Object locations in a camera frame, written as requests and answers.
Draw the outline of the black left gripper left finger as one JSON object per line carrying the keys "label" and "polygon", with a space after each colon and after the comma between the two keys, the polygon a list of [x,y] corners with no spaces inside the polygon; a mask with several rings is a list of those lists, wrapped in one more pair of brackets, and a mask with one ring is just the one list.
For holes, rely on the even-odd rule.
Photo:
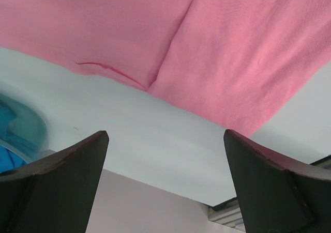
{"label": "black left gripper left finger", "polygon": [[1,173],[1,232],[86,232],[108,143],[98,131]]}

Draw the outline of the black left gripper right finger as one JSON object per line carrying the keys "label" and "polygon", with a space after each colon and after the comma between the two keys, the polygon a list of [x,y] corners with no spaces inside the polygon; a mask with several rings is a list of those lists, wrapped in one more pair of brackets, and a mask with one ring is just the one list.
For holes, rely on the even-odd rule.
{"label": "black left gripper right finger", "polygon": [[234,130],[224,147],[246,232],[330,232],[330,171]]}

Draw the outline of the pink t shirt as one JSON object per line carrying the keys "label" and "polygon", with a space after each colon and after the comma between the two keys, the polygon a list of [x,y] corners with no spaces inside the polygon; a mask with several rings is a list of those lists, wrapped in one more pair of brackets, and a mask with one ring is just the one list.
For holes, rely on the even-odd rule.
{"label": "pink t shirt", "polygon": [[1,46],[251,136],[330,61],[330,0],[1,0]]}

